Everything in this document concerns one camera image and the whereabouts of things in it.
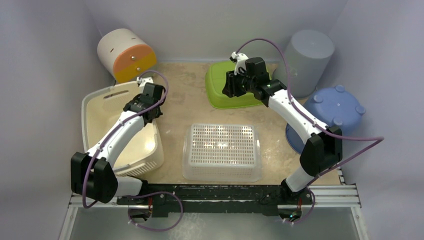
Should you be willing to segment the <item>green plastic tray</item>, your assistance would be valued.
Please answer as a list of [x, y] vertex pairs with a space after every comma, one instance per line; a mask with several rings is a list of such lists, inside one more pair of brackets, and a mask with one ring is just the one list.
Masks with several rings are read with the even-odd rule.
[[252, 93], [246, 93], [239, 97], [228, 97], [222, 94], [226, 82], [226, 73], [235, 70], [235, 64], [232, 61], [218, 62], [211, 65], [205, 76], [206, 92], [210, 104], [217, 109], [235, 109], [262, 105], [268, 102], [272, 94], [272, 88], [278, 88], [276, 83], [271, 83], [268, 65], [266, 69], [270, 81], [262, 85], [265, 91], [265, 98], [255, 98]]

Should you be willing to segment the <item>cream perforated laundry basket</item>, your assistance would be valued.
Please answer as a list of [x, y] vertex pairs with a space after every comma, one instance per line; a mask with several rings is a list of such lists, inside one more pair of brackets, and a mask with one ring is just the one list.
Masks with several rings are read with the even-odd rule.
[[[82, 141], [85, 151], [94, 147], [119, 119], [126, 103], [143, 91], [134, 81], [94, 91], [81, 104]], [[156, 122], [147, 124], [125, 146], [113, 171], [117, 176], [139, 177], [160, 167], [164, 151]]]

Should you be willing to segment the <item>grey plastic bucket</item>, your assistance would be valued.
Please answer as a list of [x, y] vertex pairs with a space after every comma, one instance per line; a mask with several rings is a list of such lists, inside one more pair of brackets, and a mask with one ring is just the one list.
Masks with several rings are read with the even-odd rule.
[[331, 38], [317, 30], [304, 29], [296, 32], [283, 51], [288, 68], [281, 61], [272, 73], [272, 79], [287, 84], [290, 75], [291, 94], [296, 99], [311, 95], [335, 51]]

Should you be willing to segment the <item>blue plastic bucket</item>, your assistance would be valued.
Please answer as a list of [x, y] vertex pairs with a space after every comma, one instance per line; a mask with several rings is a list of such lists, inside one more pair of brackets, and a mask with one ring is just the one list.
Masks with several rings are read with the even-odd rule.
[[350, 136], [361, 124], [366, 109], [343, 85], [317, 90], [303, 104], [311, 114], [327, 126], [339, 126]]

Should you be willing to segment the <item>white perforated basket tray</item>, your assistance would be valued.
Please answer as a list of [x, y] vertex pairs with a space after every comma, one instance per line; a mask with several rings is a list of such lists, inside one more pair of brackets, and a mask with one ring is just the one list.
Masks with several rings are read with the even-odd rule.
[[262, 178], [259, 135], [253, 125], [194, 123], [183, 146], [187, 180], [254, 183]]

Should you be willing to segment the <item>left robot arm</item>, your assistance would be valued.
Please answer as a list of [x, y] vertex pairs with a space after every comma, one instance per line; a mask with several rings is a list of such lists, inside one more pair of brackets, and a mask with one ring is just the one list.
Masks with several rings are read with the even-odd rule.
[[149, 191], [140, 176], [164, 163], [164, 150], [156, 124], [163, 113], [167, 88], [152, 82], [141, 83], [141, 93], [123, 107], [116, 123], [88, 151], [76, 152], [70, 160], [71, 191], [108, 203], [129, 196], [138, 205], [146, 203]]

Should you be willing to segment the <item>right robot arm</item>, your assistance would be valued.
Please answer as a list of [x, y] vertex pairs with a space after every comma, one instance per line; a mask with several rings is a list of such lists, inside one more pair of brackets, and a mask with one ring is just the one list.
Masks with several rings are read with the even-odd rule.
[[287, 87], [278, 79], [270, 79], [261, 57], [249, 58], [243, 53], [233, 53], [229, 59], [235, 68], [226, 73], [222, 93], [229, 98], [252, 93], [255, 99], [278, 113], [304, 143], [300, 167], [281, 183], [282, 200], [292, 204], [312, 180], [342, 160], [342, 140], [332, 136], [342, 131], [338, 126], [328, 127], [302, 105], [296, 107], [297, 101]]

